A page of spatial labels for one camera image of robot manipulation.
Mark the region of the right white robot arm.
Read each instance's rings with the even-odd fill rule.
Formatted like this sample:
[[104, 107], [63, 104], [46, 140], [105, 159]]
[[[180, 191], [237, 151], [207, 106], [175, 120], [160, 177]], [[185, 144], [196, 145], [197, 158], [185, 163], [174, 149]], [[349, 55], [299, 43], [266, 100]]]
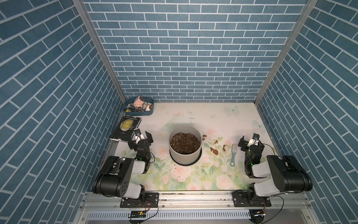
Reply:
[[248, 190], [253, 196], [310, 191], [313, 182], [292, 156], [266, 155], [266, 144], [254, 135], [238, 144], [205, 133], [189, 162], [180, 162], [169, 141], [155, 143], [154, 161], [146, 174], [136, 175], [147, 190]]

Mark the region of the white ceramic pot with soil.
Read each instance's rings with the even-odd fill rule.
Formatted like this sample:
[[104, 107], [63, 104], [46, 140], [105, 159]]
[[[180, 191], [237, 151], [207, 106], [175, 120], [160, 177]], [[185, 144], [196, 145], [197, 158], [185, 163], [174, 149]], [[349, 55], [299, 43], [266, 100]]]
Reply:
[[188, 155], [202, 150], [202, 136], [192, 126], [179, 126], [169, 135], [169, 148], [179, 154]]

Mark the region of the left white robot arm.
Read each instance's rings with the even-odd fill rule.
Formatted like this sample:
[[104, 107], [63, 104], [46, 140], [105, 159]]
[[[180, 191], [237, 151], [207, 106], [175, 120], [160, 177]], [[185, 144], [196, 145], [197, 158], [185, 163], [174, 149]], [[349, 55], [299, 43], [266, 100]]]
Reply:
[[131, 183], [130, 179], [132, 174], [146, 174], [149, 170], [152, 143], [151, 137], [130, 142], [129, 147], [137, 152], [135, 158], [109, 156], [95, 178], [92, 192], [105, 197], [133, 199], [143, 203], [145, 187]]

